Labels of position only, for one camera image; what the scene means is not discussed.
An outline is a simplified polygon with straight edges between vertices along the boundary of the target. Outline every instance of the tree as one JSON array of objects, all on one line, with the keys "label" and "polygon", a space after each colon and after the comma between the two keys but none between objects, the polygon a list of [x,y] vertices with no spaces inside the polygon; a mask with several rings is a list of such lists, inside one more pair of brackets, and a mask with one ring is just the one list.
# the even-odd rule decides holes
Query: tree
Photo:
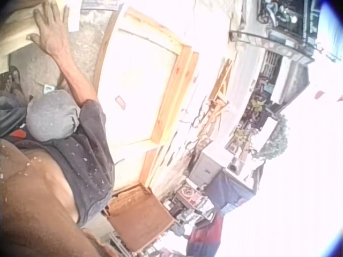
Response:
[{"label": "tree", "polygon": [[279,121],[267,143],[259,152],[253,153],[252,157],[263,160],[271,160],[283,154],[288,145],[287,131],[287,119],[285,115],[280,115]]}]

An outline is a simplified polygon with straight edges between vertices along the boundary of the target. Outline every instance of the man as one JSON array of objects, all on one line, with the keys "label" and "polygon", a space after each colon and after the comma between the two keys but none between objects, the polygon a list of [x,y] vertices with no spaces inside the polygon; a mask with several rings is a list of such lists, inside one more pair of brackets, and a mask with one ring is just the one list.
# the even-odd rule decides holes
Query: man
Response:
[{"label": "man", "polygon": [[111,198],[114,164],[94,87],[70,54],[68,14],[61,20],[55,2],[34,12],[40,35],[28,39],[53,58],[74,100],[48,93],[27,110],[29,132],[41,138],[1,139],[1,256],[115,256],[80,229]]}]

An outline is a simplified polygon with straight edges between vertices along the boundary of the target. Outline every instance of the skin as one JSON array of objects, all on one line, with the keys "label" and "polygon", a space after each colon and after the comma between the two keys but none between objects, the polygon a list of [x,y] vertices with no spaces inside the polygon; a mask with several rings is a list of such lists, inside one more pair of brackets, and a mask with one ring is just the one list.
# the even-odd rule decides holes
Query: skin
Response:
[{"label": "skin", "polygon": [[[55,60],[75,101],[82,106],[87,100],[97,101],[97,96],[70,54],[68,15],[66,7],[61,20],[57,4],[45,2],[44,14],[34,12],[40,35],[28,35],[27,39]],[[16,248],[27,247],[15,256],[28,249],[34,252],[25,256],[99,256],[85,232],[76,226],[79,213],[71,188],[51,156],[43,150],[21,151],[4,139],[0,150],[1,237]],[[104,248],[109,256],[117,256]]]}]

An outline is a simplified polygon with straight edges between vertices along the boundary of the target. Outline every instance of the gray t-shirt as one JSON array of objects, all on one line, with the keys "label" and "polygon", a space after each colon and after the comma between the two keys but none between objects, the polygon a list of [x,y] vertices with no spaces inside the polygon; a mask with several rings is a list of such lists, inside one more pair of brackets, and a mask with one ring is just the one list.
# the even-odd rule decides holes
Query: gray t-shirt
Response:
[{"label": "gray t-shirt", "polygon": [[64,139],[38,142],[27,134],[26,139],[8,137],[19,149],[44,149],[61,167],[78,208],[78,226],[99,213],[111,198],[114,186],[114,163],[109,152],[101,105],[87,101],[81,108],[79,126]]}]

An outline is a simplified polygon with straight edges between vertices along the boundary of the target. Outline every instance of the wooden door frame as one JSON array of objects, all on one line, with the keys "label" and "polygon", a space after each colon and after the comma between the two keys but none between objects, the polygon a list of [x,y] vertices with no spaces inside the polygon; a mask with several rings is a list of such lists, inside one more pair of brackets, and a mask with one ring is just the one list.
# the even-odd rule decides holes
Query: wooden door frame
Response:
[{"label": "wooden door frame", "polygon": [[139,181],[149,186],[148,177],[151,177],[156,158],[163,146],[170,141],[171,134],[181,111],[181,105],[196,70],[199,53],[185,44],[167,27],[159,24],[151,17],[129,7],[126,4],[113,12],[100,45],[98,60],[94,70],[93,84],[98,91],[103,61],[110,39],[116,36],[118,30],[149,40],[175,54],[177,58],[171,71],[166,90],[162,97],[159,113],[154,125],[151,138],[140,142],[118,147],[118,152],[130,157],[134,154],[144,154],[145,159],[140,173]]}]

